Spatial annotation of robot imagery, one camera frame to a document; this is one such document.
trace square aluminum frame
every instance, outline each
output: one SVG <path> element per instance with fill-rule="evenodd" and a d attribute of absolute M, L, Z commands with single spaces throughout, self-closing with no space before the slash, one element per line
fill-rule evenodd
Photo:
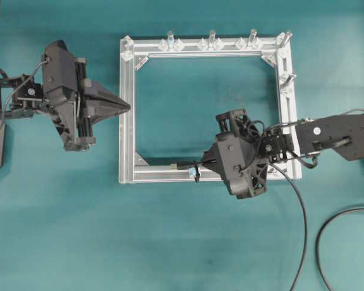
<path fill-rule="evenodd" d="M 251 30 L 247 38 L 219 38 L 211 30 L 208 38 L 174 39 L 168 32 L 166 39 L 132 40 L 129 36 L 120 41 L 120 98 L 131 105 L 131 110 L 120 116 L 119 130 L 119 183 L 139 182 L 179 182 L 194 181 L 188 170 L 177 170 L 171 165 L 151 166 L 139 153 L 135 145 L 135 75 L 148 60 L 157 58 L 205 58 L 231 56 L 258 56 L 275 69 L 277 99 L 280 122 L 297 120 L 295 105 L 294 78 L 291 59 L 291 32 L 281 33 L 273 38 L 258 38 L 256 30 Z M 284 128 L 291 133 L 295 152 L 299 153 L 295 128 Z M 290 160 L 279 166 L 292 179 L 302 177 L 301 165 Z M 220 176 L 211 170 L 200 167 L 200 181 L 221 181 Z M 270 167 L 268 179 L 283 179 L 282 175 Z"/>

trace teal table surface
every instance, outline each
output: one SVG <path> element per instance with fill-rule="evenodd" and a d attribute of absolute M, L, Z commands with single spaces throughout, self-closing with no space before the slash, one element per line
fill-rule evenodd
<path fill-rule="evenodd" d="M 44 47 L 64 39 L 88 59 L 89 77 L 118 93 L 122 37 L 213 28 L 220 36 L 293 31 L 300 118 L 364 108 L 364 0 L 2 0 L 0 67 L 30 73 Z M 137 148 L 148 159 L 199 157 L 218 131 L 214 116 L 228 110 L 278 120 L 275 75 L 258 58 L 151 60 L 136 81 Z M 7 122 L 0 290 L 289 290 L 303 221 L 288 183 L 270 181 L 267 193 L 242 201 L 221 182 L 120 185 L 118 118 L 94 132 L 91 150 L 66 153 L 46 117 Z M 325 290 L 315 237 L 333 213 L 364 205 L 364 161 L 326 151 L 296 184 L 310 226 L 297 290 Z M 337 290 L 364 290 L 364 215 L 328 227 L 321 248 Z"/>

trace metal screw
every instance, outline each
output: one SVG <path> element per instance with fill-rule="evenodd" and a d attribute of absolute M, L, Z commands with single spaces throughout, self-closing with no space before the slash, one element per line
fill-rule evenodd
<path fill-rule="evenodd" d="M 212 29 L 209 32 L 209 47 L 213 47 L 215 40 L 216 40 L 216 31 Z"/>
<path fill-rule="evenodd" d="M 256 29 L 252 29 L 251 30 L 251 33 L 249 34 L 249 37 L 248 37 L 248 42 L 247 42 L 247 46 L 251 46 L 252 43 L 255 41 L 256 39 L 256 36 L 257 36 L 257 30 Z"/>
<path fill-rule="evenodd" d="M 33 88 L 29 88 L 29 89 L 27 90 L 27 93 L 28 93 L 29 95 L 34 96 L 34 95 L 35 95 L 35 89 L 33 89 Z"/>
<path fill-rule="evenodd" d="M 283 38 L 281 44 L 280 44 L 280 48 L 282 49 L 283 47 L 286 46 L 286 44 L 290 41 L 290 38 L 292 37 L 292 32 L 286 32 L 285 37 Z"/>
<path fill-rule="evenodd" d="M 169 43 L 169 48 L 174 48 L 174 32 L 171 30 L 167 33 L 167 42 Z"/>
<path fill-rule="evenodd" d="M 313 133 L 314 133 L 315 135 L 320 135 L 320 134 L 321 134 L 321 129 L 320 129 L 319 127 L 314 127 L 314 129 L 313 129 Z"/>

